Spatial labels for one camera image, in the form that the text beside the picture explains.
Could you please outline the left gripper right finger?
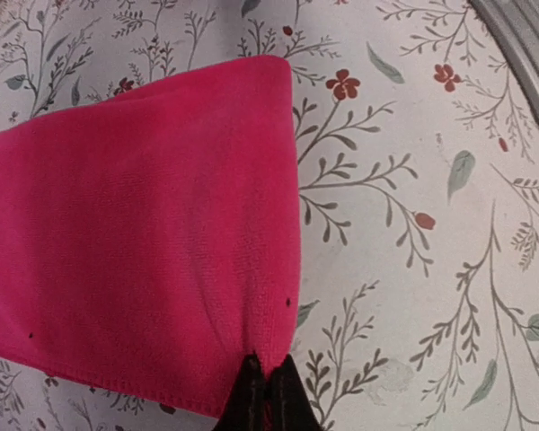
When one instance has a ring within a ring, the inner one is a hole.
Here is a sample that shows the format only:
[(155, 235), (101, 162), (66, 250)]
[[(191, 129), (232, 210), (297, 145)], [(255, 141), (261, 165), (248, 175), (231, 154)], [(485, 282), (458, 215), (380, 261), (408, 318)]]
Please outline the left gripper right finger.
[(321, 431), (291, 355), (271, 373), (266, 386), (264, 429)]

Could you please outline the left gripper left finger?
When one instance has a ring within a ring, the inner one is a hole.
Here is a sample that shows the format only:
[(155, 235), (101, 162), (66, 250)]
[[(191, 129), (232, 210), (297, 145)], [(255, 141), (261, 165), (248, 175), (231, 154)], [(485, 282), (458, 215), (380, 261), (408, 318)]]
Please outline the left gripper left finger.
[(217, 431), (261, 431), (264, 429), (266, 378), (255, 353), (240, 366)]

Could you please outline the pink red towel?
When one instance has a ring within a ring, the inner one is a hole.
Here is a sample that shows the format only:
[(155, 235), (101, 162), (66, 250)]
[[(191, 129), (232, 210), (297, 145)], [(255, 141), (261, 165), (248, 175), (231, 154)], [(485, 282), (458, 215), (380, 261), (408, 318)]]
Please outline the pink red towel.
[(236, 59), (0, 133), (0, 357), (218, 417), (296, 328), (292, 76)]

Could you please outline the floral patterned table mat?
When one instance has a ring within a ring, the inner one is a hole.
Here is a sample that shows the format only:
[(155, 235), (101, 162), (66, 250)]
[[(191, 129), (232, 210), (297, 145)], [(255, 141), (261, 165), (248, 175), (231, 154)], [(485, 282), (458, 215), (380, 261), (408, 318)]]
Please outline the floral patterned table mat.
[(0, 131), (228, 59), (289, 62), (327, 430), (539, 430), (539, 123), (470, 1), (0, 1)]

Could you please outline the aluminium front rail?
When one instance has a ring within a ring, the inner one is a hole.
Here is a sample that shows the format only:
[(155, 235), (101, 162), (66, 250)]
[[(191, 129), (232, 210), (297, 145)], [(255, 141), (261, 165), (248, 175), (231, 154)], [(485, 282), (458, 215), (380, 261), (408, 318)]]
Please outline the aluminium front rail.
[(472, 0), (525, 91), (539, 125), (539, 0)]

